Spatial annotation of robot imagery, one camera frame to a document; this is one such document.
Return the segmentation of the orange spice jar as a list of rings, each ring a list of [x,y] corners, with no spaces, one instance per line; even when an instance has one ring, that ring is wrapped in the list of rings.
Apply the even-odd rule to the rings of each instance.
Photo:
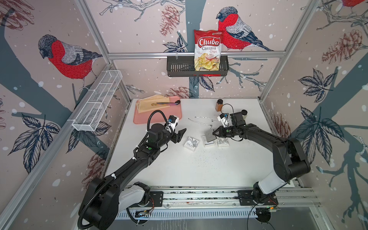
[[[220,112],[221,109],[223,107],[223,100],[222,99],[218,99],[217,102],[216,102],[216,106],[215,106],[215,110],[217,112]]]

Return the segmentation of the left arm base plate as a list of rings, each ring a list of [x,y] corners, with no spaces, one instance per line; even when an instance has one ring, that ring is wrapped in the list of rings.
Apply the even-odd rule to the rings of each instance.
[[[150,191],[143,195],[140,202],[134,203],[129,208],[152,208],[163,205],[163,191]]]

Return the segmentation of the beige cloth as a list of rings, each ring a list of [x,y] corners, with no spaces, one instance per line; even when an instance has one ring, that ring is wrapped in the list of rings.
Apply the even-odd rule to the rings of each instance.
[[[154,96],[137,100],[136,109],[138,110],[138,113],[145,113],[149,111],[159,110],[162,108],[167,108],[169,107],[169,105],[166,103],[169,102],[170,102],[169,97],[156,94]]]

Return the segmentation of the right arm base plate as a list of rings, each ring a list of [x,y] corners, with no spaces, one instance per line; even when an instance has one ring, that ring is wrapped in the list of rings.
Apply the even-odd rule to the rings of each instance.
[[[275,193],[265,195],[262,192],[254,192],[253,190],[238,190],[237,196],[241,206],[277,206],[278,200]]]

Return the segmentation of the iridescent black spoon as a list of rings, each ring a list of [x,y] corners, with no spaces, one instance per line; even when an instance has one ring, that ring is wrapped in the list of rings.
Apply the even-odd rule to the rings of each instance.
[[[177,100],[175,102],[156,102],[152,103],[151,106],[159,106],[159,105],[179,105],[181,103],[180,100]]]

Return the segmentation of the white mesh shelf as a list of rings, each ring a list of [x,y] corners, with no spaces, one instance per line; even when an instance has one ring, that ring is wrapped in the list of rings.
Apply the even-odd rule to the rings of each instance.
[[[118,70],[102,72],[101,80],[72,124],[77,131],[96,131],[121,79]]]

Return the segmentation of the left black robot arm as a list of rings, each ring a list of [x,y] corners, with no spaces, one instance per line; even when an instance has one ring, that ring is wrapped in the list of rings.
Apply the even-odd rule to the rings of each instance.
[[[169,142],[181,141],[186,130],[175,131],[179,118],[170,115],[165,117],[164,121],[164,124],[153,125],[148,122],[147,132],[133,150],[133,157],[105,178],[95,178],[89,183],[79,209],[78,229],[96,227],[99,230],[106,230],[122,210],[135,204],[149,203],[148,185],[137,182],[130,188],[126,186],[158,158],[163,152],[162,146],[167,146]]]

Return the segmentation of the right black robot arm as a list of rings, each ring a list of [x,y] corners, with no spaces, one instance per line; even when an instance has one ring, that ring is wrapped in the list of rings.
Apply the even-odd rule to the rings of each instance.
[[[292,179],[299,178],[311,171],[301,142],[296,138],[282,138],[260,129],[254,124],[246,124],[247,110],[228,115],[231,126],[220,126],[213,131],[218,138],[234,138],[253,141],[272,153],[273,171],[253,186],[253,200],[264,203],[268,196],[288,184]]]

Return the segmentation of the Chuba cassava chips bag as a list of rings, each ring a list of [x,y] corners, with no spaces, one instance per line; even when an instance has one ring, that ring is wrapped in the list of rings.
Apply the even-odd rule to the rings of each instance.
[[[196,64],[208,70],[214,70],[214,65],[218,68],[222,51],[223,32],[194,30],[194,38]]]

